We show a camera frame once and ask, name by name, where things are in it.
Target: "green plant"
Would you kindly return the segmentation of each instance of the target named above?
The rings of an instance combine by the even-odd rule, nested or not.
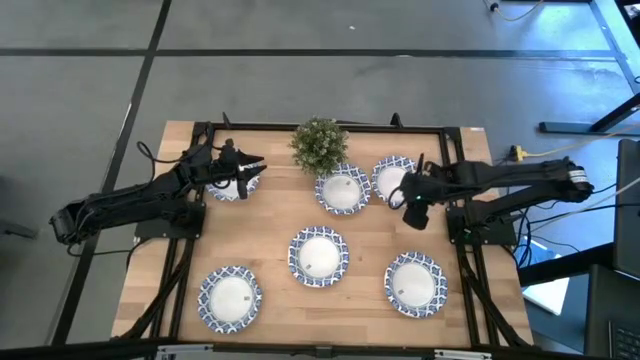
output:
[[[312,118],[293,133],[289,147],[293,160],[302,171],[316,176],[328,175],[347,160],[347,138],[335,119]]]

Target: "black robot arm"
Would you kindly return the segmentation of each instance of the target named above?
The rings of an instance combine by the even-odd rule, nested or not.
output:
[[[569,158],[509,166],[491,166],[476,161],[439,166],[427,162],[423,168],[423,155],[420,155],[416,172],[405,174],[394,191],[401,191],[406,201],[403,220],[416,229],[424,229],[430,205],[510,186],[528,187],[493,201],[466,202],[465,225],[483,225],[497,217],[549,200],[582,202],[593,191],[584,168]]]
[[[239,197],[246,199],[247,181],[266,166],[255,166],[263,157],[244,154],[233,145],[233,140],[227,139],[216,160],[211,155],[211,143],[192,146],[171,170],[146,184],[71,202],[49,220],[57,240],[75,244],[101,229],[151,219],[186,226],[192,219],[186,195],[205,184],[225,188],[235,181]]]

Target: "wooden tabletop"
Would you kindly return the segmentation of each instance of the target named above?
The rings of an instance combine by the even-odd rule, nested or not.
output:
[[[193,122],[167,123],[159,158],[176,158],[189,147]],[[482,128],[463,128],[468,160],[491,162]],[[449,243],[444,207],[429,210],[426,230],[410,228],[402,212],[389,209],[375,193],[358,214],[331,215],[314,198],[314,178],[293,164],[287,147],[290,132],[217,131],[214,143],[233,138],[236,147],[262,155],[268,169],[247,201],[221,202],[205,195],[207,215],[195,243],[179,338],[188,341],[269,344],[332,344],[412,347],[467,347],[469,335],[455,248]],[[371,176],[373,166],[388,155],[441,163],[438,137],[428,134],[349,134],[349,163]],[[450,146],[452,161],[455,152]],[[157,172],[171,165],[158,164]],[[491,199],[496,192],[482,194]],[[329,288],[309,288],[293,278],[287,267],[287,247],[307,226],[326,225],[342,234],[349,246],[345,277]],[[113,335],[128,330],[155,296],[164,265],[166,240],[152,240],[136,250],[122,290]],[[387,266],[400,253],[420,251],[438,263],[448,279],[445,306],[428,319],[397,312],[383,289]],[[491,295],[521,337],[531,343],[524,300],[513,259],[500,247],[485,246]],[[232,335],[214,334],[200,319],[197,296],[205,277],[226,265],[247,266],[264,292],[256,320]],[[167,334],[172,299],[164,314]],[[476,299],[481,340],[486,342],[482,307]]]

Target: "plate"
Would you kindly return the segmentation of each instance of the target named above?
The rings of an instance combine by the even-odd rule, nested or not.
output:
[[[244,266],[225,266],[202,282],[198,314],[217,333],[231,334],[246,328],[258,315],[262,290]]]
[[[289,270],[299,282],[327,287],[340,281],[349,266],[349,248],[340,234],[327,226],[311,226],[289,245]]]
[[[419,252],[407,252],[389,265],[384,290],[391,305],[404,315],[426,318],[447,302],[448,284],[433,259]]]
[[[369,202],[369,178],[357,166],[340,164],[331,175],[316,179],[316,200],[336,215],[351,215]]]
[[[373,175],[371,176],[371,185],[373,191],[384,201],[389,201],[391,192],[400,185],[402,177],[407,172],[415,172],[415,161],[404,156],[388,156],[373,167]],[[391,206],[397,207],[402,203],[404,197],[401,191],[396,191],[391,199]]]
[[[239,200],[240,195],[238,195],[237,181],[236,180],[229,180],[229,181],[230,181],[229,186],[227,186],[224,189],[218,189],[217,187],[211,184],[207,184],[206,189],[209,192],[209,194],[213,195],[213,197],[218,200],[221,200],[221,201]],[[256,175],[252,177],[251,180],[247,182],[247,195],[251,195],[253,192],[256,191],[256,188],[259,182],[260,182],[260,175]],[[221,182],[217,182],[216,184],[218,186],[223,186],[226,183],[227,183],[226,181],[221,181]]]

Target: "concrete floor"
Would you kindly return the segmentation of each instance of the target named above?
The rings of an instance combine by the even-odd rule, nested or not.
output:
[[[637,69],[640,56],[612,2],[598,3]],[[146,48],[160,5],[5,0],[0,48]],[[501,8],[517,14],[529,6]],[[584,4],[545,4],[507,23],[487,14],[481,0],[182,0],[171,7],[160,47],[578,50],[607,44]],[[46,221],[66,202],[99,189],[141,63],[136,57],[0,57],[0,217],[40,229],[37,240],[0,241],[0,348],[46,341],[72,264]],[[132,144],[143,140],[156,149],[166,120],[219,121],[226,111],[235,122],[297,123],[322,115],[386,123],[397,111],[405,124],[485,127],[498,158],[511,144],[541,152],[581,141],[540,135],[535,127],[594,121],[631,95],[611,61],[156,58],[117,186],[146,181],[148,161]],[[615,182],[616,153],[614,139],[562,155],[585,166],[601,189]],[[575,208],[535,209],[531,218]],[[606,210],[539,233],[579,249],[610,242],[612,234],[613,212]],[[132,237],[133,226],[105,231],[99,249],[130,247]],[[95,258],[70,341],[108,339],[123,279],[123,255]],[[577,302],[584,298],[580,291],[572,297]],[[570,313],[579,305],[565,308]],[[530,320],[544,327],[539,319]],[[579,334],[580,326],[572,323],[571,331]],[[581,344],[567,342],[580,350]]]

